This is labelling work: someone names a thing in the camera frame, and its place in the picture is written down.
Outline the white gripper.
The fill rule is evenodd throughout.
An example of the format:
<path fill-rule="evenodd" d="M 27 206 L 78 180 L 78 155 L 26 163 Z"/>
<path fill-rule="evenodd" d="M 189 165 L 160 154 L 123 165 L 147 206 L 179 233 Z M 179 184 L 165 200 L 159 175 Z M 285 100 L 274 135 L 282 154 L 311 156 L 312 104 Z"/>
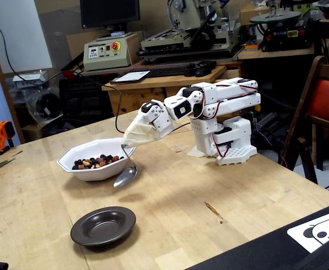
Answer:
<path fill-rule="evenodd" d="M 151 100 L 144 103 L 126 129 L 121 144 L 137 147 L 158 141 L 174 130 L 173 121 L 164 103 Z"/>

